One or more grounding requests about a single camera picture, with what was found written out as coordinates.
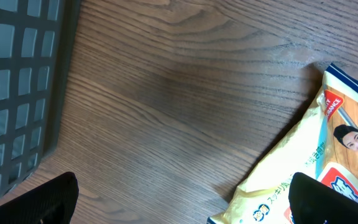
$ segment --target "yellow plastic packaging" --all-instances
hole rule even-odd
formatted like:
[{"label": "yellow plastic packaging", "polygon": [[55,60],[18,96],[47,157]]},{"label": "yellow plastic packaging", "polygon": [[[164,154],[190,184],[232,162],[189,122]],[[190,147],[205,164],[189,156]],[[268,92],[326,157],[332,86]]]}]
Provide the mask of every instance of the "yellow plastic packaging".
[{"label": "yellow plastic packaging", "polygon": [[237,186],[209,224],[293,223],[288,192],[302,172],[358,203],[358,81],[331,64],[302,120]]}]

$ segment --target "black object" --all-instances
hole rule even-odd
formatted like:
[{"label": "black object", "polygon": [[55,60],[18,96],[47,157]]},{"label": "black object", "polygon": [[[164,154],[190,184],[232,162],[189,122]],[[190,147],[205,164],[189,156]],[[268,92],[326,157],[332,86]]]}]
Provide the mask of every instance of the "black object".
[{"label": "black object", "polygon": [[69,224],[77,199],[77,179],[67,172],[1,205],[0,224]]},{"label": "black object", "polygon": [[294,174],[288,198],[296,224],[358,223],[358,203],[302,173]]},{"label": "black object", "polygon": [[0,0],[0,198],[56,148],[79,0]]}]

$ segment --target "black hair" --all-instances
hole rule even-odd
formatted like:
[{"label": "black hair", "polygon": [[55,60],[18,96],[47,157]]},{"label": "black hair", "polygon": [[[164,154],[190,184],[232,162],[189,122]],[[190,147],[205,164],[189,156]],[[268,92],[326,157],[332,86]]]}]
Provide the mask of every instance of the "black hair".
[{"label": "black hair", "polygon": [[345,137],[345,135],[351,133],[351,132],[357,132],[358,133],[358,129],[352,126],[347,126],[345,124],[341,124],[338,127],[335,128],[334,130],[334,136],[336,139],[338,139],[338,141],[345,146],[345,144],[343,144],[343,137]]}]

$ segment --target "cartoon character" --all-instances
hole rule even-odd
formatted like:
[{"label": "cartoon character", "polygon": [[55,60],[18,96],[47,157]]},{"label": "cartoon character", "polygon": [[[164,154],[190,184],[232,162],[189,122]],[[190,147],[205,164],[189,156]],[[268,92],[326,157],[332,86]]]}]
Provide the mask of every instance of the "cartoon character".
[{"label": "cartoon character", "polygon": [[260,222],[260,221],[262,221],[264,219],[264,217],[265,217],[265,215],[260,210],[254,211],[254,219],[255,219],[255,221]]},{"label": "cartoon character", "polygon": [[261,211],[264,215],[267,215],[267,214],[269,214],[270,208],[269,208],[269,206],[262,204],[262,205],[259,205],[259,211]]}]

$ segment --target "plastic bag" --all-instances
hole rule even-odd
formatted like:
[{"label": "plastic bag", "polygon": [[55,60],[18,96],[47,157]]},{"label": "plastic bag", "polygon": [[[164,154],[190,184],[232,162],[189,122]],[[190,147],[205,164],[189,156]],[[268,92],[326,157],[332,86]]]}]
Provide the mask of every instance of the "plastic bag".
[{"label": "plastic bag", "polygon": [[358,81],[333,64],[302,120],[207,223],[293,223],[288,193],[295,172],[358,203]]}]

